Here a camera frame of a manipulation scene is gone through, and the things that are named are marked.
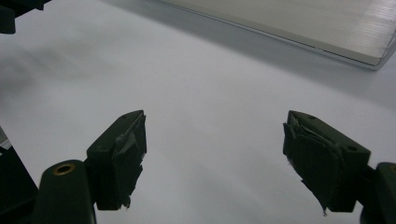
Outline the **flat pale board with metal edge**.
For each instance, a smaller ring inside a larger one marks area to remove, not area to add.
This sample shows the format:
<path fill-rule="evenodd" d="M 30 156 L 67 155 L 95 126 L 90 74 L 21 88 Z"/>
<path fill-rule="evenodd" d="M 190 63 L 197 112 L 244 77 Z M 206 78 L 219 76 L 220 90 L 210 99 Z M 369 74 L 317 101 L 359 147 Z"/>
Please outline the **flat pale board with metal edge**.
<path fill-rule="evenodd" d="M 396 52 L 396 0 L 159 0 L 349 63 Z"/>

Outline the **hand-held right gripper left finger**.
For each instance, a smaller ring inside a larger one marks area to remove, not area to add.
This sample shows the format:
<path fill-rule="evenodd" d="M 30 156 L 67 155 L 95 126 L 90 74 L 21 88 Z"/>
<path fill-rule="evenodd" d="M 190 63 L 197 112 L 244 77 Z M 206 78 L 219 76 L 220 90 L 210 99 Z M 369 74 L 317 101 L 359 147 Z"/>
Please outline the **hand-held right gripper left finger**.
<path fill-rule="evenodd" d="M 99 210 L 130 207 L 147 153 L 145 122 L 143 110 L 121 115 L 87 149 L 85 165 Z"/>

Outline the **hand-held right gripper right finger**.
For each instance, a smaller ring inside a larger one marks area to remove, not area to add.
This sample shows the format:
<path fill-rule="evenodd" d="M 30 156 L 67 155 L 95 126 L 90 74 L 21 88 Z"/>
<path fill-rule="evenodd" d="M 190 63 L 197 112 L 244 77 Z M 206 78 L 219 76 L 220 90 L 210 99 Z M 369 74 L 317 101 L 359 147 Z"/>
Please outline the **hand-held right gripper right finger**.
<path fill-rule="evenodd" d="M 283 154 L 321 207 L 351 212 L 371 152 L 312 115 L 290 111 Z"/>

